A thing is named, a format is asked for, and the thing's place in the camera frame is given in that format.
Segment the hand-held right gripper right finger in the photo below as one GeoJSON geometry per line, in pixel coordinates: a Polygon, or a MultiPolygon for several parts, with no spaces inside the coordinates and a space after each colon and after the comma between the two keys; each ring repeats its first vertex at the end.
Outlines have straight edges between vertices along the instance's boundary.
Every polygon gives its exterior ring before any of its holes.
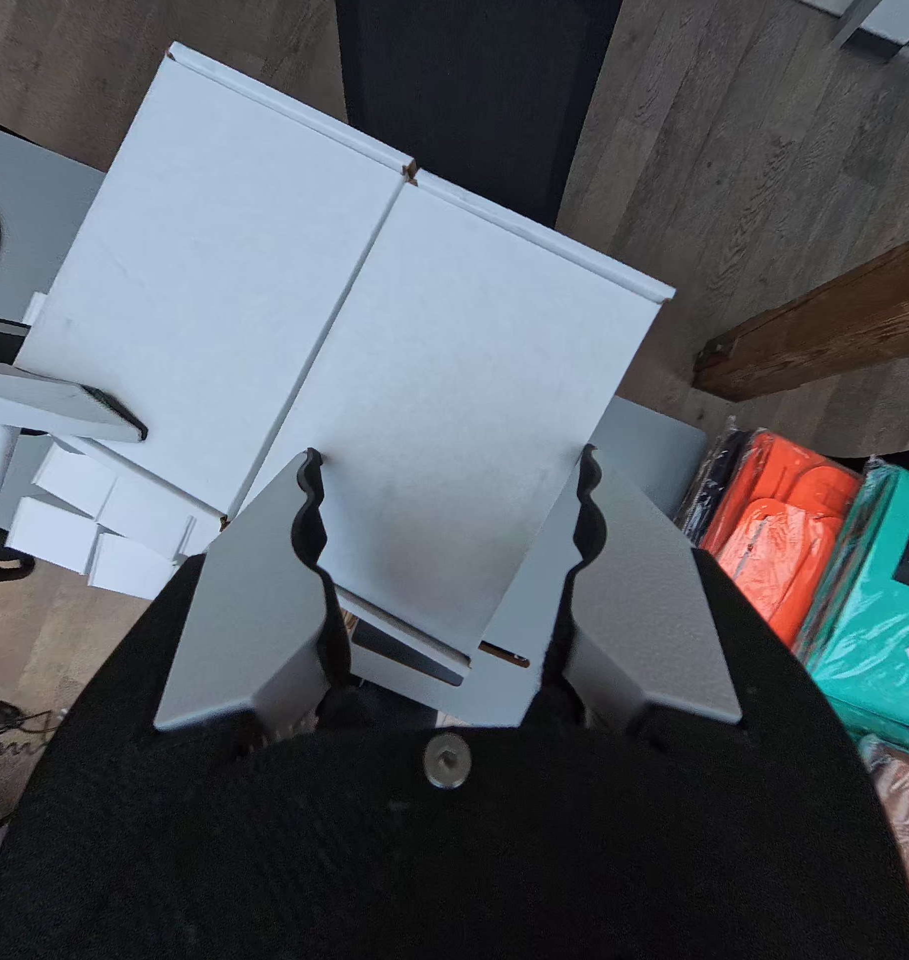
{"type": "Polygon", "coordinates": [[[653,708],[743,718],[693,546],[596,445],[575,488],[578,554],[544,654],[539,704],[627,732],[653,708]]]}

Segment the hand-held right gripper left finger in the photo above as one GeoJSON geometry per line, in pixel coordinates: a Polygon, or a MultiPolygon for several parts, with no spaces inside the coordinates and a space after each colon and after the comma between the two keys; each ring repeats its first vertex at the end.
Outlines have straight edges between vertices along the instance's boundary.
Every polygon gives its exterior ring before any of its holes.
{"type": "Polygon", "coordinates": [[[174,732],[254,714],[296,726],[352,682],[335,585],[320,565],[323,458],[298,454],[208,546],[154,719],[174,732]]]}

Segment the pile of white boxes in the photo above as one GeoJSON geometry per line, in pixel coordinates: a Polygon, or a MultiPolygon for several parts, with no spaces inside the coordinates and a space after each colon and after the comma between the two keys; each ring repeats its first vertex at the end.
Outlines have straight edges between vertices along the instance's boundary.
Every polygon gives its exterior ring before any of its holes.
{"type": "Polygon", "coordinates": [[[86,577],[90,587],[153,599],[227,518],[109,457],[51,440],[16,498],[7,546],[86,577]]]}

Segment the white cardboard box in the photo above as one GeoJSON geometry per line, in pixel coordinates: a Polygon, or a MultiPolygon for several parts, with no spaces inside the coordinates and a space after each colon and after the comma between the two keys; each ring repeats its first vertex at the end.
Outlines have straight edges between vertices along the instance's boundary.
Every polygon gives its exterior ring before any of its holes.
{"type": "Polygon", "coordinates": [[[421,171],[243,502],[322,458],[321,567],[470,660],[675,289],[421,171]]]}
{"type": "Polygon", "coordinates": [[[231,516],[412,161],[172,43],[16,366],[109,394],[148,435],[104,446],[231,516]]]}

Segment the stack of wrapped coloured cloths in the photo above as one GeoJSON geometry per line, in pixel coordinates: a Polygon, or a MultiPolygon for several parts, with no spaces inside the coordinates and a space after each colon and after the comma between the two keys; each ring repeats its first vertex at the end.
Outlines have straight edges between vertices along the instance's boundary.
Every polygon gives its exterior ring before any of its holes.
{"type": "Polygon", "coordinates": [[[834,461],[729,418],[677,524],[854,740],[909,883],[909,450],[834,461]]]}

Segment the wooden pillar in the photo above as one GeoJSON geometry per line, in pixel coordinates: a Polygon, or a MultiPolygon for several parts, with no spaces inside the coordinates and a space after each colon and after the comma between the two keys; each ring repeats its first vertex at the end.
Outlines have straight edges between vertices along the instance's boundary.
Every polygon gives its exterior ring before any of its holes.
{"type": "Polygon", "coordinates": [[[909,358],[909,241],[708,340],[691,386],[747,402],[909,358]]]}

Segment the black mesh chair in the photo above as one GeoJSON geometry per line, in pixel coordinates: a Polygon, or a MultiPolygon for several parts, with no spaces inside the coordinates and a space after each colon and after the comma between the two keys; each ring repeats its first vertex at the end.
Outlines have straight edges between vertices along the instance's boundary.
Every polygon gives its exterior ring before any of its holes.
{"type": "Polygon", "coordinates": [[[619,1],[337,1],[351,126],[552,228],[619,1]]]}

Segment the beige door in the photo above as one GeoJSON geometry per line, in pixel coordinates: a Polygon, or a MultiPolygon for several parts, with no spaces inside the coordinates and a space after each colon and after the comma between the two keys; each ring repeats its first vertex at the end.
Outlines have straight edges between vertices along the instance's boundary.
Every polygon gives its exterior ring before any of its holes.
{"type": "Polygon", "coordinates": [[[840,14],[829,48],[889,62],[909,46],[909,1],[851,1],[840,14]]]}

